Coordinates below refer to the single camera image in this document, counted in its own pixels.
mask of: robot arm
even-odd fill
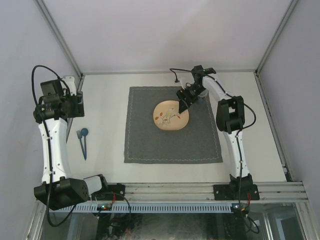
[[[205,89],[207,89],[209,91],[209,93],[212,94],[213,98],[216,100],[217,103],[219,103],[222,100],[229,100],[229,102],[234,103],[234,100],[230,97],[230,96],[234,96],[233,94],[231,94],[230,92],[223,92],[223,87],[221,85],[221,83],[218,82],[218,77],[217,74],[212,74],[212,77],[214,77],[215,80],[213,80],[212,78],[205,76],[202,79],[202,85]],[[225,137],[226,140],[226,144],[228,147],[228,152],[229,152],[229,156],[230,156],[230,161],[231,161],[231,166],[230,166],[230,174],[232,177],[234,177],[235,179],[240,177],[240,167],[241,167],[241,159],[242,159],[242,174],[241,177],[246,177],[248,176],[249,169],[247,166],[247,162],[246,162],[246,157],[245,157],[245,153],[244,153],[244,146],[243,146],[243,141],[242,141],[242,135],[243,132],[239,131],[240,129],[237,130],[233,130],[231,131],[231,133],[224,131],[223,129],[221,129],[222,127],[219,126],[219,123],[217,122],[218,125],[218,129],[220,131],[223,131],[223,135]]]
[[[245,124],[244,100],[241,96],[234,96],[227,92],[218,81],[217,73],[213,68],[203,69],[201,65],[195,66],[191,71],[194,83],[177,91],[179,99],[179,113],[182,113],[197,100],[199,94],[205,89],[212,94],[217,102],[216,126],[223,132],[230,156],[230,183],[228,186],[215,185],[214,196],[216,200],[235,200],[241,188],[241,198],[260,199],[258,188],[253,184],[249,172],[243,147],[243,132]]]
[[[102,174],[85,179],[75,179],[71,174],[67,120],[85,115],[83,94],[76,91],[74,80],[68,77],[42,82],[43,96],[33,112],[39,124],[44,161],[42,184],[34,188],[34,196],[52,210],[86,202],[91,194],[108,189]]]

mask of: gray felt mat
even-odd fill
[[[153,120],[158,103],[178,100],[180,87],[130,87],[124,162],[137,164],[222,163],[209,96],[189,108],[189,122],[178,131],[159,129]]]

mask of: wooden plate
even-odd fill
[[[163,101],[154,108],[153,121],[161,130],[177,131],[188,124],[189,111],[179,114],[178,101]]]

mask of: white cable tray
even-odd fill
[[[81,203],[78,204],[74,213],[98,213],[98,205],[102,203]],[[68,213],[73,206],[65,207],[55,213]],[[154,214],[154,213],[231,213],[231,203],[130,203],[133,214]],[[115,203],[112,209],[101,211],[101,213],[129,213],[126,203]]]

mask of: white table surface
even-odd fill
[[[286,181],[266,112],[252,72],[218,74],[221,83],[256,113],[256,124],[243,131],[246,161],[254,182]],[[178,73],[193,82],[190,73]],[[67,150],[74,178],[103,174],[109,183],[217,183],[229,182],[229,153],[219,132],[223,163],[138,164],[124,163],[125,130],[129,88],[133,86],[179,86],[171,73],[87,75],[82,87],[85,117],[73,120]],[[217,103],[210,98],[214,115]],[[245,108],[245,125],[253,115]],[[87,160],[76,131],[89,129]]]

